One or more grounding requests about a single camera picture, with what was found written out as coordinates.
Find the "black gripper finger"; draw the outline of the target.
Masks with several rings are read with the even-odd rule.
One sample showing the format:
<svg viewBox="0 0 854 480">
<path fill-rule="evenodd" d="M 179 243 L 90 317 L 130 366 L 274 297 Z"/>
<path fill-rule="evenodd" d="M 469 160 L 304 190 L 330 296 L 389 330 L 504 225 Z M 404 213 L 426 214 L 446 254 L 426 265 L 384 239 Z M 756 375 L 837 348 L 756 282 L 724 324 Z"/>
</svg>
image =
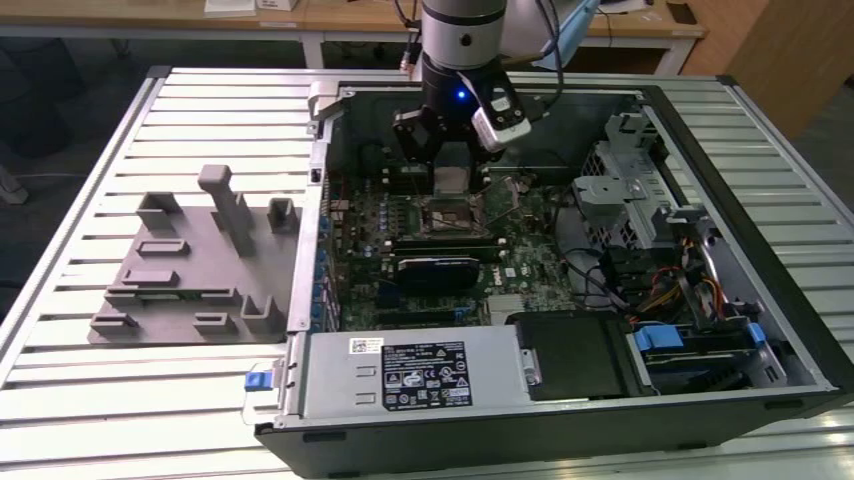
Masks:
<svg viewBox="0 0 854 480">
<path fill-rule="evenodd" d="M 437 134 L 440 120 L 429 106 L 416 110 L 397 111 L 393 119 L 393 132 L 404 158 L 409 163 L 418 163 L 426 168 L 429 192 L 436 185 L 436 159 L 442 146 Z"/>
<path fill-rule="evenodd" d="M 489 151 L 480 142 L 470 142 L 469 148 L 469 191 L 477 193 L 484 186 L 484 174 L 482 169 L 492 163 L 498 162 L 504 157 L 504 151 Z"/>
</svg>

